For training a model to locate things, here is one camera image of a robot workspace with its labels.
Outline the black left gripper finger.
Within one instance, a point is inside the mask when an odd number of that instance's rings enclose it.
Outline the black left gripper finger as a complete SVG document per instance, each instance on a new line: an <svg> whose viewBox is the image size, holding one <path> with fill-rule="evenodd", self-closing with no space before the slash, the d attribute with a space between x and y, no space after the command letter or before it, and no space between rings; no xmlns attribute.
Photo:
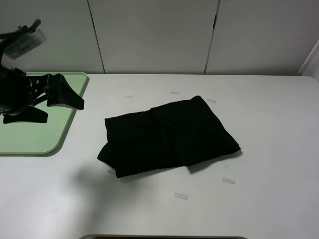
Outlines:
<svg viewBox="0 0 319 239"><path fill-rule="evenodd" d="M70 87L61 74L47 76L47 106L84 109L84 100Z"/></svg>
<svg viewBox="0 0 319 239"><path fill-rule="evenodd" d="M16 115L4 115L3 123L15 122L32 122L32 123L47 123L48 114L38 108L28 106L24 111Z"/></svg>

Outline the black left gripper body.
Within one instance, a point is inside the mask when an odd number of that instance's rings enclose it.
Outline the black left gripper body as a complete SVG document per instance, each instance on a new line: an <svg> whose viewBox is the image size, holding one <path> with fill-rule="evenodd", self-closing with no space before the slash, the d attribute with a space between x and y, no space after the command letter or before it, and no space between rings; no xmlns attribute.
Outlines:
<svg viewBox="0 0 319 239"><path fill-rule="evenodd" d="M15 116L48 99L49 75L27 76L18 68L0 68L0 113Z"/></svg>

